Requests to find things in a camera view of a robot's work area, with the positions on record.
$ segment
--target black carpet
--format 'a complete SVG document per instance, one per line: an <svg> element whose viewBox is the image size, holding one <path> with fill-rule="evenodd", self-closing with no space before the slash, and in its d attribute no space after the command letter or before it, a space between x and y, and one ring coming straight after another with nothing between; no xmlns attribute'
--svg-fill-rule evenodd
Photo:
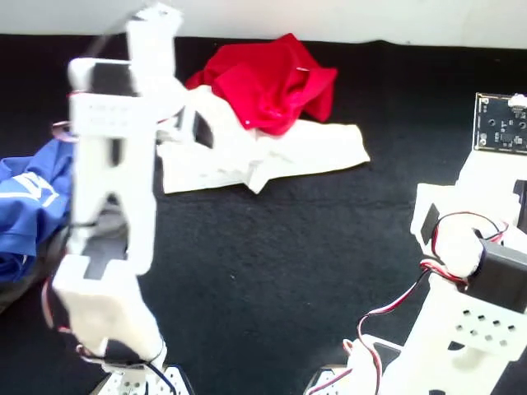
<svg viewBox="0 0 527 395"><path fill-rule="evenodd" d="M185 79L228 42L177 39ZM29 155L67 117L68 60L86 38L0 37L0 157ZM308 44L339 70L331 121L357 123L372 162L353 170L164 196L157 172L147 304L198 395L301 395L357 317L413 282L417 183L452 184L468 155L476 91L527 91L527 52ZM107 49L125 56L124 41ZM367 332L403 342L425 289ZM102 373L44 327L39 290L0 315L1 394L88 393ZM496 395L525 393L527 361Z"/></svg>

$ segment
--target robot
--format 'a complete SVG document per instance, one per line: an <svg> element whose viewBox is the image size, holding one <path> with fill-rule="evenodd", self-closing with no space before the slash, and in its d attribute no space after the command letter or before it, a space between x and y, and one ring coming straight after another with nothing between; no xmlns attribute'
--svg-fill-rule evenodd
<svg viewBox="0 0 527 395"><path fill-rule="evenodd" d="M527 99L477 94L475 107L457 183L417 187L410 231L425 255L421 276L359 320L357 339L343 341L347 365L322 369L305 395L485 395L524 352ZM403 346L362 334L364 320L396 309L429 273Z"/></svg>
<svg viewBox="0 0 527 395"><path fill-rule="evenodd" d="M67 312L58 330L74 336L83 360L110 374L93 393L192 393L178 367L164 366L166 344L138 285L153 255L156 139L178 133L198 140L198 116L184 108L186 90L175 79L173 39L181 21L171 7L145 7L126 22L129 61L95 53L68 68L75 188L67 253L44 285L43 305L53 325L51 287ZM121 237L96 231L108 202L126 224Z"/></svg>
<svg viewBox="0 0 527 395"><path fill-rule="evenodd" d="M181 369L165 367L166 344L138 286L152 263L156 139L176 134L212 146L210 130L200 134L196 125L203 122L185 108L186 90L174 77L180 23L171 7L145 7L126 22L129 61L92 54L68 69L75 190L68 253L44 285L44 294L52 287L60 299L68 325L54 324L46 297L43 305L50 325L74 336L79 356L110 374L93 393L192 393ZM478 100L477 109L490 103ZM516 97L509 106L522 119L525 100ZM474 136L473 153L512 150L524 141L502 131L478 129ZM498 162L504 157L487 154ZM481 167L469 159L455 186L417 188L411 232L429 257L420 263L422 275L359 320L357 339L343 342L347 366L320 372L305 395L490 394L507 364L520 358L527 346L527 235L516 227L523 199L502 181L483 191ZM96 232L108 201L119 207L124 237ZM361 333L364 320L395 309L427 274L430 290L404 346Z"/></svg>

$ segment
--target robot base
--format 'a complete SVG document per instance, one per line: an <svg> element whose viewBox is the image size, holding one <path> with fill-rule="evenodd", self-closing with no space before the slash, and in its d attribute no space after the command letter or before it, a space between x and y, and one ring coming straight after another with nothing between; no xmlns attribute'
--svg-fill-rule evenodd
<svg viewBox="0 0 527 395"><path fill-rule="evenodd" d="M184 378L184 373L181 372L178 367L176 366L165 367L165 371L163 373L165 374L166 378L174 385L175 391L177 392L175 395L194 395L192 388L189 387L189 384L187 384L187 381ZM123 375L121 374L118 374L118 373L110 374L106 379L104 379L97 386L97 388L95 388L90 393L90 395L146 395L145 393L134 392L134 390L136 389L134 383L129 384L129 390L126 393L121 393L119 391L119 387L120 387L122 378L123 378ZM157 382L156 388L154 388L153 391L148 390L147 394L148 395L157 395L157 394L170 395L170 389L163 382L163 380L160 379Z"/></svg>

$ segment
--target blue cloth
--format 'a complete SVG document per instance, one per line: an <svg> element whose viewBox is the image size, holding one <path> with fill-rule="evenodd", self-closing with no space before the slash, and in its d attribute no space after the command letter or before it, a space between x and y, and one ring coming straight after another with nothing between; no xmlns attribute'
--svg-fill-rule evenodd
<svg viewBox="0 0 527 395"><path fill-rule="evenodd" d="M23 277L39 244L66 223L72 154L72 144L52 140L35 156L0 161L0 282Z"/></svg>

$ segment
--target hole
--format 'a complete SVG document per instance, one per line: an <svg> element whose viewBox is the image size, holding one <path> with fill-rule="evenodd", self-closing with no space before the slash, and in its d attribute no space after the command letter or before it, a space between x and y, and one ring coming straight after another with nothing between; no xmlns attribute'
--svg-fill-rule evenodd
<svg viewBox="0 0 527 395"><path fill-rule="evenodd" d="M458 342L450 342L448 345L449 351L459 351L464 347L464 345L459 344Z"/></svg>
<svg viewBox="0 0 527 395"><path fill-rule="evenodd" d="M117 166L123 159L123 139L110 139L110 160L112 166Z"/></svg>

